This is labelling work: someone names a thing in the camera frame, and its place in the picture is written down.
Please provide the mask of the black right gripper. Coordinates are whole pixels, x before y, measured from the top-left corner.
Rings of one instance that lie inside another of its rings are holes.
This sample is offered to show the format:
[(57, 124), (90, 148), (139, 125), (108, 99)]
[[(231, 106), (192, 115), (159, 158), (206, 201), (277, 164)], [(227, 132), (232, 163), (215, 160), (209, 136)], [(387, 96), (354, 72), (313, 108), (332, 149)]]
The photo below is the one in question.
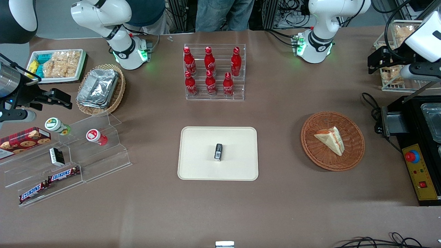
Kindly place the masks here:
[(58, 105), (72, 110), (71, 96), (69, 94), (55, 88), (43, 91), (38, 86), (39, 79), (32, 80), (21, 73), (19, 75), (20, 81), (17, 88), (7, 96), (1, 97), (1, 108), (15, 109), (16, 107), (23, 106), (41, 111), (43, 110), (43, 105)]

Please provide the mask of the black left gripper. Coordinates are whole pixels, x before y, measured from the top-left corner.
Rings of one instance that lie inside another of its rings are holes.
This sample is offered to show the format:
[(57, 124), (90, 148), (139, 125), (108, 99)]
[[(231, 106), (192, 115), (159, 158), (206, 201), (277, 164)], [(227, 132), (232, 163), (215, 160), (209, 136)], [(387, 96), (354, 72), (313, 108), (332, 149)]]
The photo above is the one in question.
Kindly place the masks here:
[(414, 50), (408, 45), (401, 45), (398, 48), (394, 46), (379, 47), (376, 50), (376, 57), (368, 57), (368, 74), (372, 75), (379, 69), (394, 66), (410, 65), (414, 62)]

